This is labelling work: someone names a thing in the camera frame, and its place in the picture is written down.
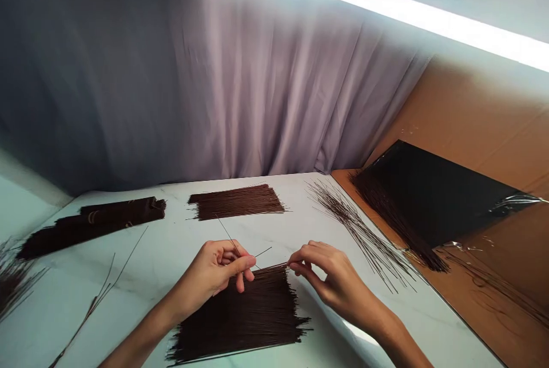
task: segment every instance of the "led light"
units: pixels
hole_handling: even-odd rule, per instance
[[[341,0],[549,72],[549,45],[413,0]]]

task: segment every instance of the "white marble table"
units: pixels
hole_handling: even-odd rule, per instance
[[[148,224],[117,287],[97,308],[57,367],[97,366],[171,288],[205,241],[227,239],[218,221],[191,219],[194,213],[187,204],[189,195],[262,181],[274,188],[290,212],[222,220],[231,237],[238,239],[251,254],[272,247],[258,258],[260,267],[286,261],[310,239],[322,240],[347,253],[363,281],[397,313],[435,366],[501,366],[429,285],[418,281],[414,285],[417,293],[401,288],[398,294],[391,294],[372,273],[346,229],[313,209],[315,204],[308,199],[306,182],[315,180],[338,187],[330,176],[305,173],[171,184],[131,192],[93,192],[75,199],[46,224],[58,217],[75,215],[79,207],[89,204],[156,196],[166,199],[168,207],[164,220]],[[375,228],[365,215],[363,218]],[[0,366],[50,365],[100,290],[113,254],[116,253],[113,272],[118,274],[146,226],[125,229],[40,259],[38,265],[50,267],[49,272],[38,282],[34,294],[0,326]],[[375,341],[348,327],[321,305],[318,297],[310,293],[306,281],[294,275],[289,278],[299,295],[299,313],[313,318],[311,327],[315,330],[302,343],[197,362],[193,367],[392,366]],[[158,345],[146,367],[168,365],[164,356],[169,340],[170,335]]]

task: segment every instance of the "forearm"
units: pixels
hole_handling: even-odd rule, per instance
[[[425,354],[393,312],[388,310],[376,325],[372,336],[397,368],[432,368]]]
[[[178,323],[164,300],[143,318],[130,335],[100,365],[100,368],[138,368],[164,336]]]

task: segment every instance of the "gray curtain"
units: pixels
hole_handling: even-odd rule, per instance
[[[359,167],[428,58],[333,0],[0,0],[0,139],[72,195]]]

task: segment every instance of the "wall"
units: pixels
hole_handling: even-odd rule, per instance
[[[0,241],[21,238],[73,198],[0,150]]]
[[[544,85],[549,86],[549,74],[501,58],[473,69],[437,57],[367,165],[401,139],[549,196],[549,88]]]

